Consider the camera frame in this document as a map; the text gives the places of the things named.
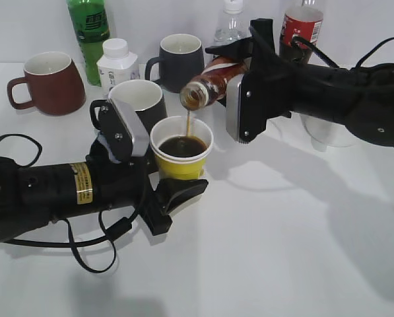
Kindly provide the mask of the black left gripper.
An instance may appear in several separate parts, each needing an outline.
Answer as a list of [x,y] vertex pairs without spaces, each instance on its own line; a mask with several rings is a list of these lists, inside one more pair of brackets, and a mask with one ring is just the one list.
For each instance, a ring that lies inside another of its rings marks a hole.
[[134,208],[108,228],[109,235],[123,235],[140,217],[153,235],[165,234],[172,225],[168,216],[174,209],[205,192],[206,179],[164,178],[154,191],[148,174],[158,172],[153,150],[145,157],[117,162],[103,133],[98,133],[86,157],[93,185],[92,206],[99,212],[123,207]]

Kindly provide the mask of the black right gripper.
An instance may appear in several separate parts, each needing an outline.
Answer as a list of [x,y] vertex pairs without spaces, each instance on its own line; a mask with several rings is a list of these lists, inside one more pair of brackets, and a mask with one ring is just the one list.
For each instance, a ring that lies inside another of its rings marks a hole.
[[[225,57],[233,61],[252,58],[250,80],[255,96],[246,102],[246,116],[251,119],[271,119],[279,116],[289,118],[298,111],[298,68],[279,57],[275,51],[273,20],[256,18],[250,21],[251,38],[236,40],[222,46],[205,48],[207,54]],[[218,103],[227,106],[227,96]]]

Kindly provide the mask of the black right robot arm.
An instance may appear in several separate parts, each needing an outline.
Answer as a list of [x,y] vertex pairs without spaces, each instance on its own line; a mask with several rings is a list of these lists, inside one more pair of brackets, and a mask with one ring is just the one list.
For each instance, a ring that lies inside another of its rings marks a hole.
[[267,127],[267,121],[293,113],[337,123],[355,137],[382,147],[394,147],[394,63],[353,68],[339,67],[321,50],[323,65],[287,61],[276,54],[273,22],[251,21],[250,37],[209,54],[234,61],[249,60],[247,71],[234,77],[224,100],[226,130],[239,143],[249,143]]

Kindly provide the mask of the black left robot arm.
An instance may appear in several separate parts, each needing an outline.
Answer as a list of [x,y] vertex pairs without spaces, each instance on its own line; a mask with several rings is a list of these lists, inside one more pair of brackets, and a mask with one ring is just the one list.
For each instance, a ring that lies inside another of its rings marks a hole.
[[128,206],[153,235],[164,234],[170,213],[207,186],[205,179],[164,178],[153,187],[146,159],[116,161],[102,134],[79,163],[21,166],[0,157],[0,242],[20,245],[20,235],[50,223]]

